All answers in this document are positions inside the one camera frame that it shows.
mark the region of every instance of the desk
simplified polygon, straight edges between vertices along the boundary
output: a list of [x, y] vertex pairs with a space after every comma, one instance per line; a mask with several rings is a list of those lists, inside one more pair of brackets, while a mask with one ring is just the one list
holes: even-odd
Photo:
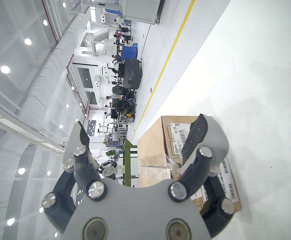
[[142, 73], [139, 67], [139, 60], [127, 58], [124, 63], [123, 87], [138, 89], [141, 75]]

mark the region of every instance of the textured rubber pad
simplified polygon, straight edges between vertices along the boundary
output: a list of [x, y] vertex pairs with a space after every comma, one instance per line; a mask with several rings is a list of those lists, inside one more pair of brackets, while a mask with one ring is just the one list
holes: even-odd
[[207, 130], [207, 121], [203, 114], [200, 114], [196, 121], [191, 123], [190, 133], [182, 148], [183, 165], [195, 150], [196, 146], [204, 140]]
[[89, 142], [90, 142], [90, 138], [88, 137], [83, 125], [81, 124], [81, 122], [79, 121], [78, 122], [81, 126], [81, 132], [80, 132], [80, 140], [81, 140], [81, 143], [83, 145], [85, 145], [88, 149], [89, 149]]

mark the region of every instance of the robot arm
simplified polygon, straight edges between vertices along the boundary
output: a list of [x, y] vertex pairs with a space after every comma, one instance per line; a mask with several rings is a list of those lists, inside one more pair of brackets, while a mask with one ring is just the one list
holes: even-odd
[[[191, 125], [182, 150], [180, 179], [167, 179], [142, 189], [129, 188], [109, 178], [100, 179], [96, 161], [81, 140], [81, 124], [75, 126], [66, 149], [70, 153], [64, 154], [65, 172], [42, 202], [47, 217], [63, 233], [64, 240], [209, 240], [232, 218], [234, 205], [225, 197], [216, 177], [216, 166], [228, 152], [228, 141], [213, 118], [200, 115]], [[76, 209], [68, 194], [74, 180], [87, 196]], [[201, 215], [190, 196], [202, 184], [209, 201]], [[109, 205], [116, 206], [114, 214], [108, 212]], [[123, 217], [127, 220], [117, 224], [117, 219]]]

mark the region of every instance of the cardboard box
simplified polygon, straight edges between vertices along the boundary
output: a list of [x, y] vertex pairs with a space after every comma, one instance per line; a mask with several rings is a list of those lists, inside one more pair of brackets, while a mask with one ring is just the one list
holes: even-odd
[[[162, 116], [138, 140], [140, 187], [152, 186], [164, 179], [179, 179], [182, 166], [182, 146], [180, 143], [187, 138], [187, 129], [196, 119], [196, 116]], [[175, 135], [173, 138], [171, 126], [172, 129], [173, 126], [180, 127], [179, 136]], [[227, 159], [220, 165], [218, 178], [222, 183], [226, 197], [233, 201], [235, 211], [240, 211], [241, 204]], [[204, 186], [201, 186], [191, 199], [201, 211], [208, 199]]]

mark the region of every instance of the white shirt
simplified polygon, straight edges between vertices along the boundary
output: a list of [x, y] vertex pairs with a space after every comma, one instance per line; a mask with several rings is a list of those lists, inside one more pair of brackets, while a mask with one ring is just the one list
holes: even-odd
[[124, 19], [122, 19], [121, 17], [116, 18], [116, 21], [119, 24], [123, 24], [124, 23]]
[[117, 95], [116, 95], [116, 94], [114, 94], [114, 93], [113, 93], [113, 94], [111, 94], [110, 96], [111, 96], [111, 98], [112, 98], [112, 99], [113, 99], [113, 98], [118, 98], [118, 97], [117, 97]]

